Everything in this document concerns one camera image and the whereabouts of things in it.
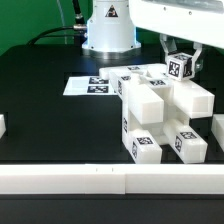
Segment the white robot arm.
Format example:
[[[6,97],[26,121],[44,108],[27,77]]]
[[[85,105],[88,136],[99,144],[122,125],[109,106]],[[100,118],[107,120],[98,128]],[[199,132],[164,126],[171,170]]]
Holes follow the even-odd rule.
[[[133,52],[141,47],[137,28],[158,33],[167,55],[177,38],[192,41],[197,71],[205,45],[224,49],[224,0],[93,0],[83,51],[102,58]]]

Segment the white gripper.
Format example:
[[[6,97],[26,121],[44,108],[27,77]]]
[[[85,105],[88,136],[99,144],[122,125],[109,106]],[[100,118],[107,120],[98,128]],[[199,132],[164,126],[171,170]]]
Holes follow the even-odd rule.
[[[193,74],[203,67],[202,44],[224,49],[224,0],[129,0],[129,11],[135,26],[161,33],[165,62],[177,52],[173,37],[194,41]]]

